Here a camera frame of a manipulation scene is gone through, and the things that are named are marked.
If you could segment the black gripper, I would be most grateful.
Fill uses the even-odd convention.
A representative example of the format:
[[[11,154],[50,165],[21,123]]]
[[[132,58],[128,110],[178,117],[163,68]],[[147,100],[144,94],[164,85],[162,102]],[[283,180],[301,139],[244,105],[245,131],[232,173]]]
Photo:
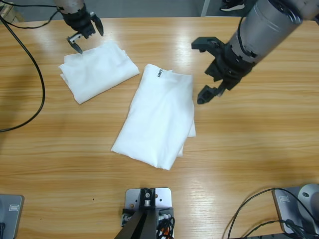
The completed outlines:
[[[254,62],[247,62],[241,55],[237,56],[229,44],[216,45],[214,51],[215,59],[205,74],[211,76],[214,82],[222,80],[222,84],[213,88],[205,85],[197,95],[199,105],[210,102],[214,97],[221,97],[225,89],[232,90],[255,66]]]
[[[75,13],[61,14],[66,24],[70,26],[73,30],[80,32],[86,39],[88,39],[89,36],[96,32],[91,21],[95,23],[95,26],[100,35],[104,35],[104,28],[100,18],[94,12],[89,13],[87,11],[86,6],[83,6]],[[69,40],[68,43],[75,51],[77,51],[80,54],[83,53],[82,49],[77,43]]]

